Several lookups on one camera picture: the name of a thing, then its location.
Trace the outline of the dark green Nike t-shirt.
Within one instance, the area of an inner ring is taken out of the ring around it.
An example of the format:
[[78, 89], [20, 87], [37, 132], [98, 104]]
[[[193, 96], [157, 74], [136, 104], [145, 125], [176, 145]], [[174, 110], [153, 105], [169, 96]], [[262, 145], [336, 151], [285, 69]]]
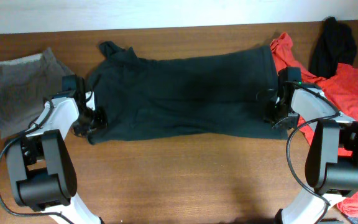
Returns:
[[203, 133], [287, 138], [264, 121], [278, 86], [267, 46], [174, 60], [140, 58], [111, 41], [99, 49], [105, 59], [88, 83], [107, 126], [88, 135], [91, 144]]

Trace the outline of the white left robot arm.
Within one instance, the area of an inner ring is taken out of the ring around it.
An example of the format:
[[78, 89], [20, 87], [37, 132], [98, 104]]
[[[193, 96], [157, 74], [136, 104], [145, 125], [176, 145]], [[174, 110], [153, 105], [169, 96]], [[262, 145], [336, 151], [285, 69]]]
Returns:
[[94, 93], [63, 91], [44, 104], [28, 129], [6, 142], [0, 152], [6, 161], [16, 204], [30, 213], [11, 210], [1, 197], [0, 206], [16, 217], [46, 217], [57, 223], [102, 223], [77, 192], [77, 178], [65, 138], [82, 112], [94, 113]]

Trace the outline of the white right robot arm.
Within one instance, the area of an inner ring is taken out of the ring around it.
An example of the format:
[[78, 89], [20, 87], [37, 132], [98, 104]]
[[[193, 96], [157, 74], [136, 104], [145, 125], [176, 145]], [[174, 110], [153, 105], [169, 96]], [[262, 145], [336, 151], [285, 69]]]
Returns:
[[[275, 215], [274, 223], [320, 223], [328, 210], [358, 192], [358, 121], [345, 115], [316, 85], [283, 82], [271, 109], [273, 123], [293, 131], [285, 154], [301, 192]], [[314, 134], [302, 182], [293, 169], [290, 144], [295, 134], [309, 126]]]

